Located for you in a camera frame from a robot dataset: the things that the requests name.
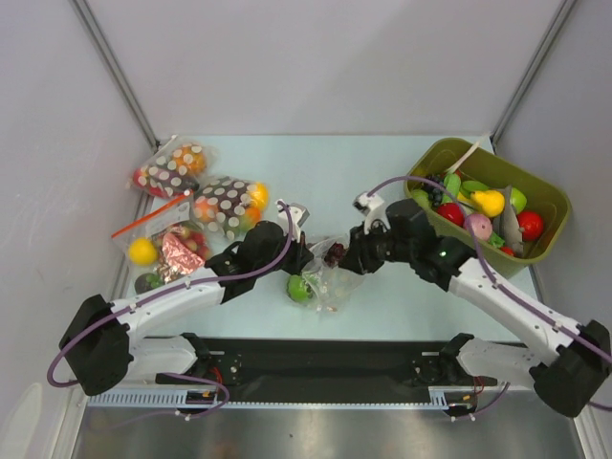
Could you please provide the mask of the clear zip top bag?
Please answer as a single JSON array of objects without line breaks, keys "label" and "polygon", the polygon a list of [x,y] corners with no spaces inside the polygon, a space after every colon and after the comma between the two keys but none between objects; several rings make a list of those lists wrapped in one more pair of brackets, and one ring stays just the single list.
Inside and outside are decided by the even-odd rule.
[{"label": "clear zip top bag", "polygon": [[339,264],[335,268],[325,264],[324,255],[336,242],[348,249],[349,237],[346,234],[325,236],[307,244],[314,260],[301,272],[301,277],[313,292],[306,307],[317,312],[335,313],[340,310],[364,280],[361,275],[341,269]]}]

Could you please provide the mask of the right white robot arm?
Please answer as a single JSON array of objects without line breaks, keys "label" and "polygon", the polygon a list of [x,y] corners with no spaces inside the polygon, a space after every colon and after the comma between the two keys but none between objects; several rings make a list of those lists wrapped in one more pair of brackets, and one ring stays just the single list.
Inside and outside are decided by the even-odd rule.
[{"label": "right white robot arm", "polygon": [[529,388],[568,418],[590,405],[611,375],[611,338],[601,323],[580,323],[523,293],[481,251],[437,235],[411,199],[388,205],[377,194],[363,193],[353,205],[363,221],[350,231],[341,268],[365,275],[386,263],[407,264],[425,282],[465,299],[519,338],[515,347],[457,335],[441,359],[449,382],[479,376]]}]

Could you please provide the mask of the yellow fake lemon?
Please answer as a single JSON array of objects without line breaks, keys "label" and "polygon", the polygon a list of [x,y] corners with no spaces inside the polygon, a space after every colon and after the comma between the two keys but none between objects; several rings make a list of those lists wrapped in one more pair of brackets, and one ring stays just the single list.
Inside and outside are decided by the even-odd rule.
[{"label": "yellow fake lemon", "polygon": [[474,191],[470,199],[474,207],[488,218],[500,215],[506,204],[504,195],[494,189]]}]

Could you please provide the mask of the purple fake grape bunch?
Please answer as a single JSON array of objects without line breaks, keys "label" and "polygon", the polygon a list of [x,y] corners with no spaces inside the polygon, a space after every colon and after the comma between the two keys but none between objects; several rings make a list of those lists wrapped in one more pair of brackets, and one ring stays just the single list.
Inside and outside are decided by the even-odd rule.
[{"label": "purple fake grape bunch", "polygon": [[330,268],[335,268],[344,257],[347,249],[339,242],[334,243],[325,253],[323,261]]}]

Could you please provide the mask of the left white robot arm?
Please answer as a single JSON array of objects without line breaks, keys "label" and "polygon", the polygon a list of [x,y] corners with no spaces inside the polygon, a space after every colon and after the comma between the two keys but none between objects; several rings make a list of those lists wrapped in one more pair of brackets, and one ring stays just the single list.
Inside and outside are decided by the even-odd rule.
[{"label": "left white robot arm", "polygon": [[196,310],[232,301],[269,273],[296,274],[312,258],[299,225],[262,221],[243,241],[177,281],[112,302],[101,295],[87,298],[59,348],[88,396],[126,382],[201,382],[212,366],[203,340],[188,332],[156,338],[153,331]]}]

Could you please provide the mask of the green fake apple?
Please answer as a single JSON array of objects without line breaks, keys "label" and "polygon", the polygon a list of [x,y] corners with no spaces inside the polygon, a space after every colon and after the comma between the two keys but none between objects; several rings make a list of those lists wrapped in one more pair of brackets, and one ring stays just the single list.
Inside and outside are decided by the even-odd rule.
[{"label": "green fake apple", "polygon": [[293,274],[288,278],[286,292],[295,303],[307,303],[313,297],[310,285],[300,276]]}]

